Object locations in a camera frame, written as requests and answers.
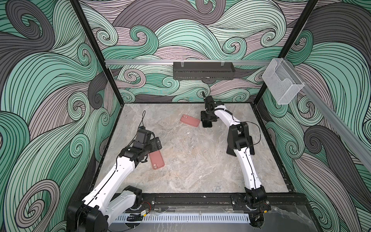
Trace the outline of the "black phone case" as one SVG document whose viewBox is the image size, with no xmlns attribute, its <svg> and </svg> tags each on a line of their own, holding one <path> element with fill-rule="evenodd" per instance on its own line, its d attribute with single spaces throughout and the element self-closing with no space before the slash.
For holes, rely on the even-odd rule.
<svg viewBox="0 0 371 232">
<path fill-rule="evenodd" d="M 202 125 L 204 128 L 211 128 L 213 126 L 212 121 L 209 120 L 202 120 Z"/>
</svg>

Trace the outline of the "purple-edged black smartphone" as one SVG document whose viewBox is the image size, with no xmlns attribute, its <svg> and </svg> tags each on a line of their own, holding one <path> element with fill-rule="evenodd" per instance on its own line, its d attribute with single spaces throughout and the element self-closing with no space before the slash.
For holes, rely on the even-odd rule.
<svg viewBox="0 0 371 232">
<path fill-rule="evenodd" d="M 226 153 L 227 153 L 228 155 L 231 155 L 231 156 L 236 157 L 236 154 L 235 154 L 234 150 L 231 149 L 231 148 L 229 148 L 229 147 L 227 147 L 227 151 L 226 151 Z"/>
</svg>

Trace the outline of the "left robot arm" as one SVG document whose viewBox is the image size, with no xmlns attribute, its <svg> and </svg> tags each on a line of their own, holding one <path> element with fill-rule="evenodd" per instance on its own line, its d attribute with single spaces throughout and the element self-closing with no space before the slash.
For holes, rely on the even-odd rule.
<svg viewBox="0 0 371 232">
<path fill-rule="evenodd" d="M 135 138 L 121 150 L 115 164 L 103 180 L 82 201 L 67 209 L 68 232 L 107 232 L 109 226 L 127 209 L 139 208 L 142 191 L 128 186 L 115 197 L 118 188 L 140 163 L 147 162 L 150 153 L 161 150 L 155 134 L 140 126 Z"/>
</svg>

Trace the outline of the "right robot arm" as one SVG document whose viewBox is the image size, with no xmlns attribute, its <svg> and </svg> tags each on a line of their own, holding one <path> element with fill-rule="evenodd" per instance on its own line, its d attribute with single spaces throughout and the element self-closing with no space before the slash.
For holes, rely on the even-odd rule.
<svg viewBox="0 0 371 232">
<path fill-rule="evenodd" d="M 221 120 L 228 129 L 227 154 L 237 157 L 244 178 L 245 202 L 253 210 L 260 208 L 266 202 L 265 188 L 260 181 L 251 156 L 255 154 L 249 125 L 238 120 L 221 101 L 215 101 L 212 96 L 202 92 L 205 110 L 201 111 L 201 122 L 204 128 L 211 128 L 214 122 Z"/>
</svg>

